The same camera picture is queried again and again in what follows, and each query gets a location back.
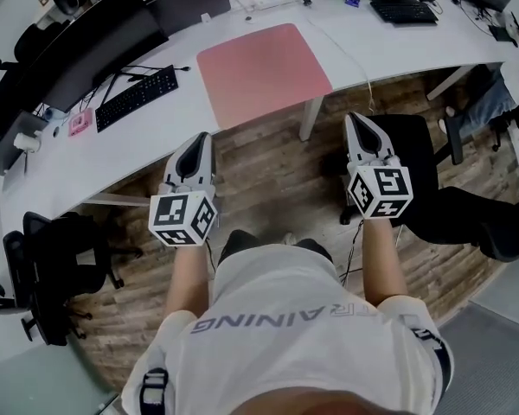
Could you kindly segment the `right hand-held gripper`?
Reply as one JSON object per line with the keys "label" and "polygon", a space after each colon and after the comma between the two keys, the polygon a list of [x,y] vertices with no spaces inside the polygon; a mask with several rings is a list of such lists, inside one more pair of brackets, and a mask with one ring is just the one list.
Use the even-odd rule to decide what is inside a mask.
{"label": "right hand-held gripper", "polygon": [[[374,147],[369,148],[362,139],[362,127],[374,137]],[[393,156],[388,134],[370,118],[356,112],[345,116],[344,129],[349,157],[349,197],[363,219],[398,218],[412,201],[413,188],[408,168]],[[384,160],[365,164],[364,159]]]}

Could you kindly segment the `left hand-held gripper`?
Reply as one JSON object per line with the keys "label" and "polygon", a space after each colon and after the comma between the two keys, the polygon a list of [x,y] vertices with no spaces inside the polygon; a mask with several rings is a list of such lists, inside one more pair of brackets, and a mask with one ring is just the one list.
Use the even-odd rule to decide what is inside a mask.
{"label": "left hand-held gripper", "polygon": [[169,158],[151,197],[148,228],[165,246],[202,246],[218,211],[214,204],[215,147],[207,132],[184,142]]}

